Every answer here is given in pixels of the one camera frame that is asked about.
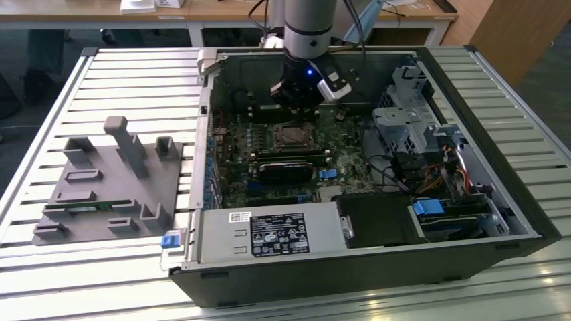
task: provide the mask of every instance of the metal slatted table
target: metal slatted table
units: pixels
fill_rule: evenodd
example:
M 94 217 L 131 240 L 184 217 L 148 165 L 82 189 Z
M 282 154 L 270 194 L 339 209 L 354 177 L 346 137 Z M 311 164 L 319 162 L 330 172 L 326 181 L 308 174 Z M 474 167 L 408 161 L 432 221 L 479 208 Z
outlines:
M 36 247 L 33 226 L 60 176 L 68 137 L 104 136 L 107 116 L 128 118 L 143 143 L 184 144 L 175 225 L 187 224 L 200 85 L 198 49 L 102 49 L 83 56 L 0 200 L 3 320 L 552 320 L 571 312 L 570 151 L 479 53 L 432 54 L 563 240 L 470 280 L 223 309 L 196 307 L 160 269 L 160 238 Z M 447 103 L 443 115 L 455 122 Z

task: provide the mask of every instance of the blue tab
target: blue tab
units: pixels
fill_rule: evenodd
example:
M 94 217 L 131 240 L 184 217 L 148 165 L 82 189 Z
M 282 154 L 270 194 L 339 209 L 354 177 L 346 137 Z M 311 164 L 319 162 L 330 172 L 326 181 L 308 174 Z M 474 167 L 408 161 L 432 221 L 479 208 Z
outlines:
M 180 246 L 180 236 L 179 235 L 164 235 L 160 242 L 160 247 L 163 249 L 174 249 Z
M 438 199 L 420 199 L 412 204 L 416 215 L 440 215 L 444 209 Z
M 338 176 L 338 170 L 336 169 L 330 169 L 328 171 L 327 171 L 327 178 L 328 179 L 332 179 L 334 177 L 336 177 Z
M 319 172 L 319 179 L 332 179 L 338 176 L 338 170 L 336 169 L 322 169 Z

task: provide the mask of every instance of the black plastic cover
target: black plastic cover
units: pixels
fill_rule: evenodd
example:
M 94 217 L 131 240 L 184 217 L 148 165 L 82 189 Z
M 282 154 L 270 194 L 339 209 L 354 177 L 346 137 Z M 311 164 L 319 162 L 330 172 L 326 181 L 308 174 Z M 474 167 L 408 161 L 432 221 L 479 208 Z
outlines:
M 426 243 L 408 212 L 408 196 L 360 193 L 339 195 L 334 199 L 339 215 L 351 221 L 354 237 L 347 240 L 350 249 Z

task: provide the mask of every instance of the green circuit board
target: green circuit board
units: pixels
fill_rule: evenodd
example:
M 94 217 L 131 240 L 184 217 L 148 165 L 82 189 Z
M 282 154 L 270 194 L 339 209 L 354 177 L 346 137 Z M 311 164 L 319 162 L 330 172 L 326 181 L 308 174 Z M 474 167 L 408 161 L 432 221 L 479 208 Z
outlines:
M 330 186 L 339 187 L 342 193 L 372 191 L 375 184 L 360 152 L 359 119 L 340 117 L 336 107 L 320 108 L 315 122 L 304 123 L 252 124 L 244 115 L 236 115 L 215 131 L 223 207 L 330 201 L 319 194 L 320 188 Z M 290 156 L 299 150 L 304 156 Z M 279 156 L 267 160 L 260 157 L 271 154 Z M 259 166 L 288 161 L 314 163 L 311 179 L 300 184 L 264 185 L 258 177 Z M 332 169 L 334 177 L 319 176 L 320 171 Z

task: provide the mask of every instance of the warning label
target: warning label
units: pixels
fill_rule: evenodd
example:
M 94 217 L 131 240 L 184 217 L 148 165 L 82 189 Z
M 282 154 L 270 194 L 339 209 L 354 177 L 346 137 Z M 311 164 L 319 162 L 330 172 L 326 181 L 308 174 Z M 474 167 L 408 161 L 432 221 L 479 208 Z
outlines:
M 310 253 L 303 213 L 252 216 L 250 227 L 255 257 Z

